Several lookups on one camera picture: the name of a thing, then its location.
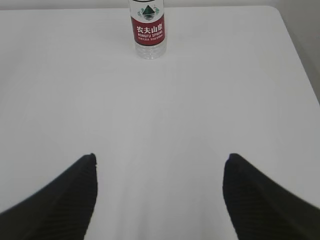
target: white tabletop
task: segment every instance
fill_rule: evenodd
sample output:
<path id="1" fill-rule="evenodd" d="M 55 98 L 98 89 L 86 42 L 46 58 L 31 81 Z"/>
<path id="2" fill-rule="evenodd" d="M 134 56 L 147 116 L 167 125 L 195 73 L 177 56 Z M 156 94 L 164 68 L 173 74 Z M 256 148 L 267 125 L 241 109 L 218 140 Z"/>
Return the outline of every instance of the white tabletop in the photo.
<path id="1" fill-rule="evenodd" d="M 167 53 L 143 60 L 128 9 L 0 11 L 0 211 L 91 152 L 87 240 L 236 239 L 230 153 L 320 207 L 320 108 L 278 11 L 166 24 Z"/>

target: bottle label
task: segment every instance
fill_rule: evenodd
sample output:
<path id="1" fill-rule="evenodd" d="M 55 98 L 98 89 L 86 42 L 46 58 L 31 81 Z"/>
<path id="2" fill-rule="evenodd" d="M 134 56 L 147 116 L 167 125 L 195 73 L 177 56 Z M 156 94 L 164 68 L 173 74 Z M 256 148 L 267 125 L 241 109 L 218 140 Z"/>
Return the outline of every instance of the bottle label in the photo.
<path id="1" fill-rule="evenodd" d="M 154 46 L 166 37 L 164 0 L 129 0 L 134 40 Z"/>

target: plastic bottle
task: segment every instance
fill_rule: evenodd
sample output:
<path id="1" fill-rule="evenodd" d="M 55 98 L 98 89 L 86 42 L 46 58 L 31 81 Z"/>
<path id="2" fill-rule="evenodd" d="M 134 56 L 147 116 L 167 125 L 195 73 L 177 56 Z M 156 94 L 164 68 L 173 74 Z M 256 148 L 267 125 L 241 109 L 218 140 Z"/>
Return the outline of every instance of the plastic bottle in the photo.
<path id="1" fill-rule="evenodd" d="M 156 59 L 167 49 L 164 0 L 129 0 L 137 54 Z"/>

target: mountain logo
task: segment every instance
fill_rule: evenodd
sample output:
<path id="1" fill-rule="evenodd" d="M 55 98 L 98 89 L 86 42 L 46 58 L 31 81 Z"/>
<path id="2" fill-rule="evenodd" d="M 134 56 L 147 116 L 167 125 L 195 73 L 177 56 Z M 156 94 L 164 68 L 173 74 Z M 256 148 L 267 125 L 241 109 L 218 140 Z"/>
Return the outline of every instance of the mountain logo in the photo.
<path id="1" fill-rule="evenodd" d="M 137 14 L 141 18 L 151 21 L 152 19 L 154 19 L 156 15 L 159 14 L 159 12 L 160 12 L 160 9 L 156 5 L 153 5 L 152 7 L 148 5 L 146 6 L 145 9 L 141 8 Z"/>

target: table surface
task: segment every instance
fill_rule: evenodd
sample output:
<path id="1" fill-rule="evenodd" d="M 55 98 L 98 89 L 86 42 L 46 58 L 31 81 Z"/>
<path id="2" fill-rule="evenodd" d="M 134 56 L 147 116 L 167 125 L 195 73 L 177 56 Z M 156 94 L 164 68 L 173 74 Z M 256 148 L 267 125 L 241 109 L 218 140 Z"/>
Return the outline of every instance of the table surface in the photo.
<path id="1" fill-rule="evenodd" d="M 168 8 L 166 24 L 166 54 L 144 60 L 128 9 L 0 11 L 0 211 L 89 153 L 88 240 L 237 239 L 230 153 L 320 207 L 319 104 L 278 11 Z"/>

